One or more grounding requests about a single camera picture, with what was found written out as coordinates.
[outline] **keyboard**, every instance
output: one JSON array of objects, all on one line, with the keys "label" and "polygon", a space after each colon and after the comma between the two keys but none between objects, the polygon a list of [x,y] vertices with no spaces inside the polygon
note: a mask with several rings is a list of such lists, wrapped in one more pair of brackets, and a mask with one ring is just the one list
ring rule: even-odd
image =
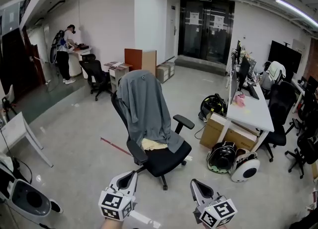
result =
[{"label": "keyboard", "polygon": [[247,83],[247,86],[248,86],[249,94],[250,94],[252,97],[254,97],[254,98],[256,98],[257,100],[259,100],[259,97],[258,97],[258,95],[257,95],[257,93],[256,93],[256,91],[255,91],[255,89],[254,89],[254,87],[252,86],[252,84]]}]

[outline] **elevator door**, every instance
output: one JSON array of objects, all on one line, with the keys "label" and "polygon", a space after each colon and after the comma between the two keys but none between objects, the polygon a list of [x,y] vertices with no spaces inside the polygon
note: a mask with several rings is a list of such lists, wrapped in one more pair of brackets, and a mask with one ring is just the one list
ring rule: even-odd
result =
[{"label": "elevator door", "polygon": [[234,2],[181,0],[178,53],[226,64],[230,51]]}]

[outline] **yellow cloth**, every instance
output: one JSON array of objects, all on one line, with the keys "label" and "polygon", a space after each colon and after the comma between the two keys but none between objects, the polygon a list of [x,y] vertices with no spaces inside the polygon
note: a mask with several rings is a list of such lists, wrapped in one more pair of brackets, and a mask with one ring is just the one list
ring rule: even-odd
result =
[{"label": "yellow cloth", "polygon": [[161,150],[168,148],[167,144],[160,144],[152,140],[148,140],[146,138],[143,138],[141,141],[141,146],[145,151],[153,151],[153,150]]}]

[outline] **gray jacket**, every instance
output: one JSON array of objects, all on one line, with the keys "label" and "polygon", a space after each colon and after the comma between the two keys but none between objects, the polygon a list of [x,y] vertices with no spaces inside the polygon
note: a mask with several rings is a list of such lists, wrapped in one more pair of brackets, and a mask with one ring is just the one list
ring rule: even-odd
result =
[{"label": "gray jacket", "polygon": [[139,146],[143,138],[167,144],[175,153],[184,139],[171,130],[171,118],[161,84],[146,70],[127,73],[117,89],[119,104],[124,112],[128,132]]}]

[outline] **armrest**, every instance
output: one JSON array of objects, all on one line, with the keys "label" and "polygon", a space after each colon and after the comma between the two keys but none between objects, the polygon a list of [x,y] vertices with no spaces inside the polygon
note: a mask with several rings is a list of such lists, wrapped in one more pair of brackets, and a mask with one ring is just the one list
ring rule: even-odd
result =
[{"label": "armrest", "polygon": [[147,162],[148,157],[147,157],[146,153],[143,151],[143,149],[141,147],[138,146],[138,144],[134,140],[129,140],[127,142],[127,147],[129,149],[131,155],[133,155],[133,157],[135,159],[137,159],[138,162],[140,162],[140,163]]},{"label": "armrest", "polygon": [[188,129],[194,128],[194,123],[191,120],[188,120],[187,118],[185,118],[179,114],[174,115],[173,119],[176,120],[177,122],[179,122],[177,128],[175,129],[175,132],[177,134],[180,133],[183,126],[187,127]]}]

